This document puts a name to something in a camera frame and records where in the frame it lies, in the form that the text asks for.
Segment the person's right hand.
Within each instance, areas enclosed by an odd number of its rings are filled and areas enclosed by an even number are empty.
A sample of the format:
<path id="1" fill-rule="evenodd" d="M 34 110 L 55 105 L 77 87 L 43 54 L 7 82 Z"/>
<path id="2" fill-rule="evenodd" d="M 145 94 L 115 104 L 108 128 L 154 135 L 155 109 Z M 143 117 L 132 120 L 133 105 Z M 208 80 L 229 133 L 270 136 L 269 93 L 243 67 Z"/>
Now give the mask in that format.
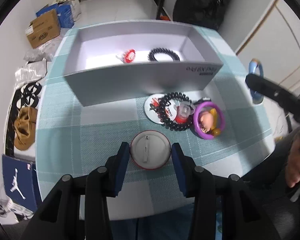
<path id="1" fill-rule="evenodd" d="M 285 179 L 290 188 L 300 181 L 300 134 L 293 139 L 285 169 Z"/>

